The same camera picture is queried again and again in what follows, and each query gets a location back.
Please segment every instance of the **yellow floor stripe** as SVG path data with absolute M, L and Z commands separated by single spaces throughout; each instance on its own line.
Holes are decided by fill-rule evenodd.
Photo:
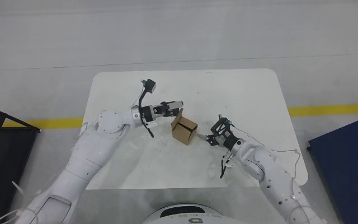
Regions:
M 295 106 L 288 108 L 291 117 L 358 114 L 358 104 L 326 105 L 326 106 Z M 26 120 L 25 122 L 41 129 L 79 128 L 83 118 L 58 118 L 43 120 Z M 21 127 L 16 122 L 7 120 L 3 127 Z
M 325 106 L 296 106 L 288 108 L 290 116 L 322 116 L 358 114 L 358 104 L 325 105 Z
M 41 129 L 79 128 L 82 125 L 83 118 L 26 120 L 25 122 Z M 6 120 L 3 124 L 3 127 L 23 127 L 23 126 L 11 120 Z

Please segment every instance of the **floor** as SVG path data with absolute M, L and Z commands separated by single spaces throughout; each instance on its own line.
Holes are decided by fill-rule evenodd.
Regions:
M 81 117 L 99 72 L 231 68 L 275 71 L 288 107 L 357 104 L 357 10 L 353 0 L 1 0 L 0 110 L 25 120 Z M 304 149 L 356 120 L 292 118 L 309 174 L 303 192 L 328 223 L 340 221 Z M 20 182 L 27 195 L 67 163 L 76 131 L 39 135 Z M 74 223 L 140 223 L 173 202 L 284 223 L 269 204 L 255 211 L 255 199 L 235 207 L 234 190 L 86 191 Z M 30 198 L 17 195 L 13 207 Z

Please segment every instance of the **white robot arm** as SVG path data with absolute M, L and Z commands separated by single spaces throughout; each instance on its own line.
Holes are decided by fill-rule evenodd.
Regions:
M 230 126 L 233 126 L 232 122 L 219 115 L 219 121 L 211 128 L 213 134 L 207 136 L 198 134 L 198 136 L 212 146 L 227 148 L 230 156 L 225 165 L 231 158 L 236 158 L 242 168 L 258 180 L 268 201 L 287 223 L 324 223 L 311 209 L 294 178 L 275 161 L 274 152 L 252 139 L 237 138 L 230 130 Z M 220 178 L 223 177 L 225 168 L 226 166 L 222 167 Z
M 145 90 L 140 96 L 139 106 L 133 106 L 122 114 L 105 110 L 91 125 L 84 125 L 85 130 L 72 148 L 64 170 L 46 191 L 37 195 L 28 205 L 17 224 L 70 223 L 79 197 L 91 179 L 107 164 L 129 129 L 142 125 L 147 128 L 145 121 L 178 114 L 179 108 L 183 106 L 182 101 L 162 102 L 142 108 L 145 93 L 152 93 L 155 89 L 152 80 L 143 83 Z

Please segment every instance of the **small cardboard box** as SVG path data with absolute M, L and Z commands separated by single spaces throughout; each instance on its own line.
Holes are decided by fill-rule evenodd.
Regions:
M 197 124 L 188 120 L 182 116 L 183 108 L 180 109 L 178 115 L 175 117 L 172 122 L 172 135 L 173 138 L 178 141 L 189 145 L 192 138 L 194 137 L 197 129 Z

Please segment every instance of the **white tabletop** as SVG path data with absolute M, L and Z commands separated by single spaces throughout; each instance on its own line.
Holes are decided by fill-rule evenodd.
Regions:
M 128 111 L 142 89 L 140 80 L 147 78 L 156 81 L 157 88 L 145 96 L 143 105 L 183 100 L 183 116 L 199 125 L 198 133 L 210 134 L 222 114 L 272 149 L 300 151 L 277 76 L 269 69 L 99 73 L 93 79 L 83 122 L 92 122 L 103 109 Z M 157 119 L 154 138 L 144 128 L 131 130 L 87 189 L 209 188 L 237 181 L 256 185 L 237 162 L 219 179 L 226 150 L 197 137 L 185 146 L 172 138 L 172 120 Z M 277 161 L 293 174 L 298 155 L 276 154 Z M 296 181 L 303 185 L 308 174 L 302 157 L 296 171 Z

